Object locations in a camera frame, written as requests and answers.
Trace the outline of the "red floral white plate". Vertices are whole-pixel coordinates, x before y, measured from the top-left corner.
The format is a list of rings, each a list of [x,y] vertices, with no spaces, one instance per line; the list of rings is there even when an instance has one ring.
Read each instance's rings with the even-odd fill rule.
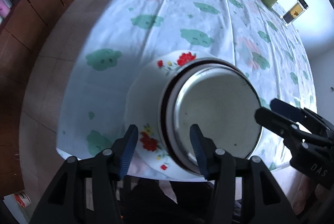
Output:
[[[170,157],[158,132],[158,105],[167,83],[180,67],[200,58],[213,58],[203,51],[177,50],[154,58],[139,72],[126,97],[125,126],[138,128],[138,141],[128,174],[139,178],[180,182],[203,182]]]

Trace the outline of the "stainless steel bowl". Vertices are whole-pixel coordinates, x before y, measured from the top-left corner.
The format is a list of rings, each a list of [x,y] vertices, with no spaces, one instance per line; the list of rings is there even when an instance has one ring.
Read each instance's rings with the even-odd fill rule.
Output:
[[[217,147],[247,159],[262,135],[254,118],[260,107],[256,90],[237,67],[217,58],[200,58],[182,66],[167,82],[159,103],[158,131],[172,160],[199,176],[190,127],[197,124]]]

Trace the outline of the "red white package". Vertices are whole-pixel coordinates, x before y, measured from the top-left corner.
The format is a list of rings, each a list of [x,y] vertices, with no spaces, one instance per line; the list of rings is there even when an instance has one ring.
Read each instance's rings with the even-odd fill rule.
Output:
[[[24,191],[14,193],[14,198],[22,208],[26,208],[32,203],[30,197]]]

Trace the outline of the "clear jar black lid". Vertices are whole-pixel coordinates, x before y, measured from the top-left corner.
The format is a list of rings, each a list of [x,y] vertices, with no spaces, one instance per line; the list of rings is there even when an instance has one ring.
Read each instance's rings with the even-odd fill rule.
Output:
[[[281,19],[284,21],[285,25],[291,24],[295,19],[297,19],[301,14],[307,10],[309,5],[305,0],[297,0],[296,4],[291,7]]]

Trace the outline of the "brown wooden sideboard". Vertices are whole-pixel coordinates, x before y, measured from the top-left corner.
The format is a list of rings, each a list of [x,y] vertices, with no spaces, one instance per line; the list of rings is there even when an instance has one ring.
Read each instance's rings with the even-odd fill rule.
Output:
[[[1,23],[1,196],[24,189],[19,122],[25,88],[51,29],[74,0],[18,0]]]

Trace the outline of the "cloud pattern tablecloth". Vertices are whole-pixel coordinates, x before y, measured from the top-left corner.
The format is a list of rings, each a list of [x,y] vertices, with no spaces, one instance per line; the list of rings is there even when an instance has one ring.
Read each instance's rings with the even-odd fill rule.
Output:
[[[95,156],[120,138],[127,93],[154,58],[203,51],[236,66],[268,107],[279,98],[316,110],[311,67],[283,9],[262,0],[113,0],[78,55],[63,98],[56,150]]]

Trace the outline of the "pink thermos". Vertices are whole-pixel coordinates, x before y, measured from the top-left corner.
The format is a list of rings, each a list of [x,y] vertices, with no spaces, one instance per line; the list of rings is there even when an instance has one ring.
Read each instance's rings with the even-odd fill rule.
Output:
[[[10,8],[8,5],[3,0],[0,0],[0,16],[5,19],[9,13]]]

